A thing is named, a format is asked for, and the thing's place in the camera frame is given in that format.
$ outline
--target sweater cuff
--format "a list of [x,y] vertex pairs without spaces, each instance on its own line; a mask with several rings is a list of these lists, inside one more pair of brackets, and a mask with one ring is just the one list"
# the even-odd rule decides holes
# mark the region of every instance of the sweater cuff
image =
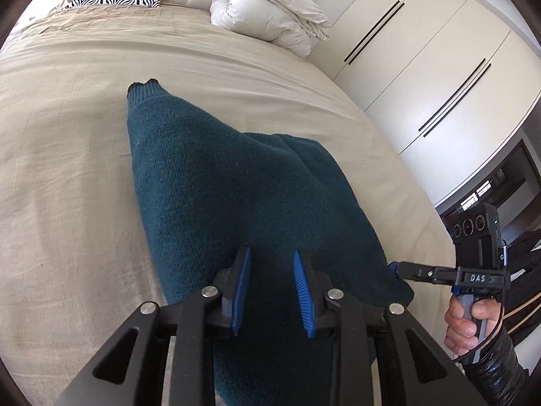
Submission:
[[158,96],[169,96],[169,93],[162,88],[157,80],[148,80],[144,84],[134,82],[128,88],[128,107],[133,108],[144,100]]

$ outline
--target camera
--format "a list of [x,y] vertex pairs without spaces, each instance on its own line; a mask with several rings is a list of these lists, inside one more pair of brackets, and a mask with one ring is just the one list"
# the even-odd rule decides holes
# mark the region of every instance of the camera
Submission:
[[449,217],[445,223],[456,251],[456,267],[503,270],[506,257],[498,210],[480,203]]

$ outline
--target metal screw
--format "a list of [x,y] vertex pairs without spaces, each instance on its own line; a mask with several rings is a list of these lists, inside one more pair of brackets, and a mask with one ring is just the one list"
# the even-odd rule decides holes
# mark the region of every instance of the metal screw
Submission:
[[154,302],[145,302],[141,305],[140,311],[143,314],[152,314],[156,311],[156,304]]
[[392,303],[391,305],[389,305],[389,311],[393,314],[396,314],[396,315],[400,315],[400,314],[404,314],[404,306],[400,305],[399,303]]
[[344,297],[344,292],[340,289],[330,289],[328,292],[327,292],[327,295],[329,297],[329,299],[342,299]]
[[212,298],[213,296],[216,296],[218,294],[218,289],[214,285],[209,285],[207,287],[204,287],[203,290],[201,290],[201,294],[205,298]]

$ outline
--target handle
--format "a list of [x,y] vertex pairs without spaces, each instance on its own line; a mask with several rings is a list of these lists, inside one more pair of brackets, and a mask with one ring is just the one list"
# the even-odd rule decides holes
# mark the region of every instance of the handle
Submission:
[[475,70],[467,77],[466,81],[456,90],[453,95],[436,111],[430,119],[428,119],[418,131],[423,131],[434,118],[437,118],[432,122],[432,126],[428,129],[423,137],[428,136],[434,128],[436,128],[439,123],[445,119],[445,117],[454,110],[454,108],[461,102],[461,100],[470,92],[470,90],[475,87],[475,85],[480,81],[484,76],[486,71],[492,66],[492,63],[486,64],[486,58],[480,62],[480,64],[475,68]]
[[355,58],[359,56],[359,53],[361,53],[364,48],[370,43],[370,41],[372,41],[374,37],[379,33],[379,31],[385,27],[385,25],[390,21],[390,19],[393,18],[400,9],[402,9],[404,4],[405,3],[400,4],[400,0],[393,4],[391,8],[387,12],[385,12],[383,17],[381,17],[378,22],[374,24],[374,26],[368,31],[368,33],[364,35],[362,40],[359,41],[355,47],[353,47],[353,50],[348,54],[348,56],[346,56],[344,62],[347,62],[347,60],[350,59],[350,56],[355,53],[355,50],[357,50],[357,48],[362,44],[361,49],[355,54],[352,60],[348,62],[348,65],[355,61]]
[[[486,319],[476,319],[472,318],[472,306],[478,300],[485,299],[484,297],[474,296],[472,294],[461,294],[458,296],[458,300],[464,306],[464,317],[466,319],[472,320],[477,327],[477,332],[475,336],[479,339],[479,343],[485,340],[486,337]],[[478,349],[474,355],[467,357],[462,361],[462,365],[472,365],[473,363],[479,362],[481,357],[481,349]]]

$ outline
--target camera lens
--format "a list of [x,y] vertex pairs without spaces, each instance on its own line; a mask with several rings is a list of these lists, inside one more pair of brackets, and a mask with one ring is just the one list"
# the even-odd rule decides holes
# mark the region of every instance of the camera lens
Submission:
[[478,215],[477,218],[475,219],[475,228],[478,231],[481,231],[485,228],[485,225],[486,225],[485,217],[483,217],[482,215]]
[[473,221],[471,218],[468,218],[467,220],[464,220],[462,223],[462,231],[464,232],[464,235],[468,236],[473,233]]

